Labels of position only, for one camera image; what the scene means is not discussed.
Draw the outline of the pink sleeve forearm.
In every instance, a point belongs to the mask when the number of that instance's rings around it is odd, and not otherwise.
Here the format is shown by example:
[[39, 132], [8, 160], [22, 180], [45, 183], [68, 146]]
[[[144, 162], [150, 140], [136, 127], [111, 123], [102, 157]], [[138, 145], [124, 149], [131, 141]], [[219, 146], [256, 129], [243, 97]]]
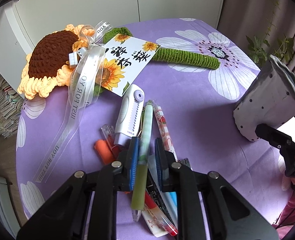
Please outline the pink sleeve forearm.
[[295, 190], [275, 223], [275, 228], [295, 224]]

